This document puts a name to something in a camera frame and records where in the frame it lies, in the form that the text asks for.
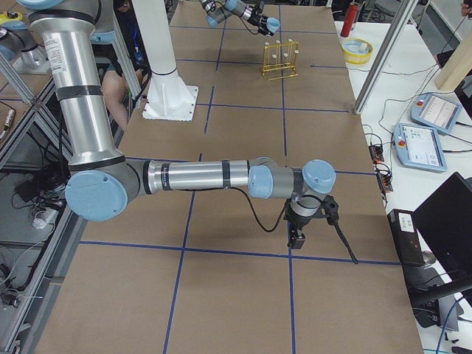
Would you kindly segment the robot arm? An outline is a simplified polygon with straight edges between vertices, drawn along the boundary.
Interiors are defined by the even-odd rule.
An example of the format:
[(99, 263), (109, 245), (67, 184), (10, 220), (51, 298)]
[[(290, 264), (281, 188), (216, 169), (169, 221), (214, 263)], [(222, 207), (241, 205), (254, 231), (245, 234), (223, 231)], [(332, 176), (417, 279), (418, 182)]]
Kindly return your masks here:
[(217, 27), (221, 22), (235, 15), (252, 35), (273, 36), (280, 28), (280, 21), (277, 18), (264, 14), (264, 1), (256, 1), (254, 5), (239, 0), (223, 2), (201, 0), (200, 3), (206, 12), (206, 21), (211, 27)]
[(73, 156), (66, 201), (79, 216), (106, 221), (140, 195), (170, 190), (227, 190), (247, 198), (282, 198), (289, 223), (288, 245), (300, 249), (302, 229), (314, 218), (339, 223), (330, 195), (333, 167), (315, 159), (302, 168), (280, 167), (272, 159), (216, 162), (130, 161), (111, 134), (92, 47), (115, 39), (110, 1), (24, 1), (31, 29), (44, 41), (56, 97), (66, 121)]

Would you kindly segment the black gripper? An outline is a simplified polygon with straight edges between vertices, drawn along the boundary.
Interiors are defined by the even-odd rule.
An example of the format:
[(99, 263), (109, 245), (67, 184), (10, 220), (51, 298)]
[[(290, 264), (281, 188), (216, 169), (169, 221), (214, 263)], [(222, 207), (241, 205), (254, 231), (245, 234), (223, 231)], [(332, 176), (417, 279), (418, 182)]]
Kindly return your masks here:
[(320, 201), (290, 201), (284, 219), (288, 222), (288, 248), (301, 249), (305, 243), (304, 226), (314, 218), (323, 218)]
[(257, 32), (262, 35), (268, 35), (267, 17), (263, 14), (263, 5), (256, 4), (251, 10), (249, 23), (257, 27)]

